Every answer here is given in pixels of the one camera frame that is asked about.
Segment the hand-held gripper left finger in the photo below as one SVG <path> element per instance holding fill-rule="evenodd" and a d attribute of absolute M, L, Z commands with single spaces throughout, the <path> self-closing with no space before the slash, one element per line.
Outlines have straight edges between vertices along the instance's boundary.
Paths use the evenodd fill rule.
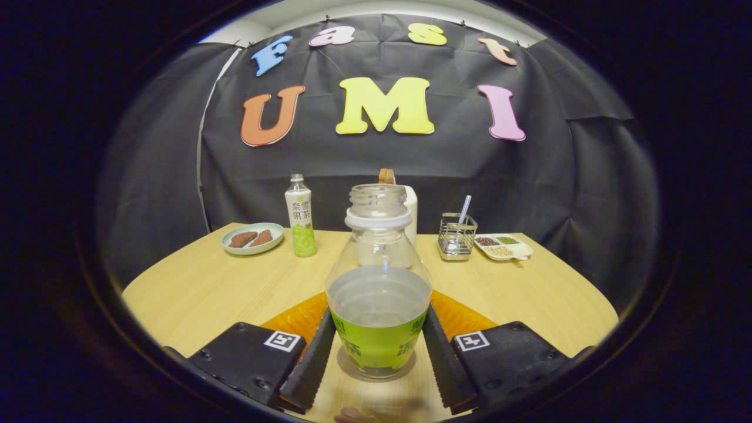
<path fill-rule="evenodd" d="M 335 324 L 317 294 L 261 325 L 237 322 L 188 361 L 202 377 L 274 409 L 313 407 Z"/>

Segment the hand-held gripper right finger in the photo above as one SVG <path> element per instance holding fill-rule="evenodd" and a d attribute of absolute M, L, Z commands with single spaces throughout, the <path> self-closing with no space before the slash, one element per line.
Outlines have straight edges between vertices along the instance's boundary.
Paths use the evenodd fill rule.
<path fill-rule="evenodd" d="M 431 294 L 422 334 L 452 414 L 513 404 L 569 362 L 526 324 L 499 325 L 439 291 Z"/>

